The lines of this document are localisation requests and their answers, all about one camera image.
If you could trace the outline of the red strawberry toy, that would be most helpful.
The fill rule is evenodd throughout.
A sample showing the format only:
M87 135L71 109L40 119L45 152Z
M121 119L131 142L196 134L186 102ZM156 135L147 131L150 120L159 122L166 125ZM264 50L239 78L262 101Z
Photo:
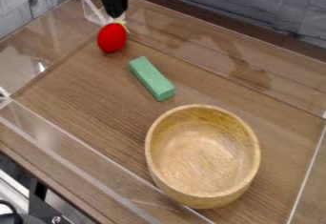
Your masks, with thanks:
M100 28L96 43L104 52L119 51L127 40L128 30L124 21L116 21Z

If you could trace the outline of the green rectangular block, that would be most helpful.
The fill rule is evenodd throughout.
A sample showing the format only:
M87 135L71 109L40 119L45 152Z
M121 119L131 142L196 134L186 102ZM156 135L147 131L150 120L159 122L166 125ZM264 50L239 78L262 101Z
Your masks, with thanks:
M128 68L158 101L168 99L176 93L175 85L144 56L131 60Z

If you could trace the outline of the wooden bowl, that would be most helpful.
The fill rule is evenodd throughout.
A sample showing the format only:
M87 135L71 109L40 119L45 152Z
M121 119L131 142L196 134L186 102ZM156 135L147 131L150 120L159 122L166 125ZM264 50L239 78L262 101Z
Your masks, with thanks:
M260 147L236 114L190 104L164 112L151 124L146 159L154 183L172 200L194 209L215 209L248 190Z

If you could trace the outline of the clear acrylic corner bracket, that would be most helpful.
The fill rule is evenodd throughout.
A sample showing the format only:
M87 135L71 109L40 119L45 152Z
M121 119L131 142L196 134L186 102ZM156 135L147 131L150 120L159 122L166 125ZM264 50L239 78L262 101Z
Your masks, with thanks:
M113 18L107 14L104 8L99 9L95 6L92 0L80 0L80 1L81 1L83 11L84 11L84 17L89 22L92 22L93 24L101 27L112 23L119 23L121 25L125 24L124 14L121 14L120 17Z

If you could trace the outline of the clear acrylic tray wall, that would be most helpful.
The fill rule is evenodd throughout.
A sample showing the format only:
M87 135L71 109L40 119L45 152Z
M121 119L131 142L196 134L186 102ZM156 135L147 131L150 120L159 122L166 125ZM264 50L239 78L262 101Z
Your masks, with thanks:
M124 48L103 52L80 0L0 40L0 153L100 224L326 224L326 62L131 0ZM128 68L144 56L176 93ZM258 137L247 192L192 210L155 186L146 136L190 104L236 114Z

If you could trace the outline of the black metal table frame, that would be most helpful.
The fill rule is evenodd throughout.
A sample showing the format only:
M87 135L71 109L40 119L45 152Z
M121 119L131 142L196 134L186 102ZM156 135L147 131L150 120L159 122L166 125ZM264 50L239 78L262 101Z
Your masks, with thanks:
M28 214L41 224L73 224L65 216L45 203L47 187L36 178L31 180Z

